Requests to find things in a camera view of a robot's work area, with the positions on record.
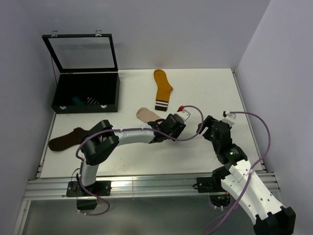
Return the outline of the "beige red reindeer sock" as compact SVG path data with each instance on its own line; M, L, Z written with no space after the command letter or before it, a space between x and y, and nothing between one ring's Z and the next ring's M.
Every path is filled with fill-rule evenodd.
M160 116L158 116L156 113L145 107L141 107L138 109L136 117L144 123L161 119Z

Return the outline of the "black white striped ankle sock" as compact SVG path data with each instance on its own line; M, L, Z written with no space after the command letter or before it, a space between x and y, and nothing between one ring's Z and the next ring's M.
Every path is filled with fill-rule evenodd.
M86 104L87 105L99 105L100 102L96 98L88 97L87 101L86 101Z

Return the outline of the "teal sock with red heel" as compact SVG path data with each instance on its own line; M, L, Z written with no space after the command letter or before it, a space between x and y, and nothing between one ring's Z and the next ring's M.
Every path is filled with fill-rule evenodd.
M72 98L72 103L74 105L77 105L77 106L83 106L83 105L86 105L86 102L84 100L82 100L80 97L78 96L75 96Z

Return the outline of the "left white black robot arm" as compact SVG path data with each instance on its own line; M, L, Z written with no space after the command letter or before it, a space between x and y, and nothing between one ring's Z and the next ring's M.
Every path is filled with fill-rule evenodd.
M189 114L169 114L166 119L150 121L136 127L114 127L108 120L103 120L83 136L81 145L76 151L84 154L76 181L68 183L67 197L83 197L94 194L109 196L110 181L97 181L99 165L103 163L118 146L132 143L159 143L169 137L178 138L186 127Z

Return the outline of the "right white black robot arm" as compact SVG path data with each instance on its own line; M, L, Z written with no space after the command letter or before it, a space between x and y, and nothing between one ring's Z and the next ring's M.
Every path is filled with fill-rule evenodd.
M208 116L199 124L198 130L212 143L222 167L215 169L212 176L197 179L198 192L228 192L236 201L233 211L240 205L247 213L257 235L291 235L294 231L296 214L285 207L265 186L247 155L231 138L231 127L236 113L223 114L222 120Z

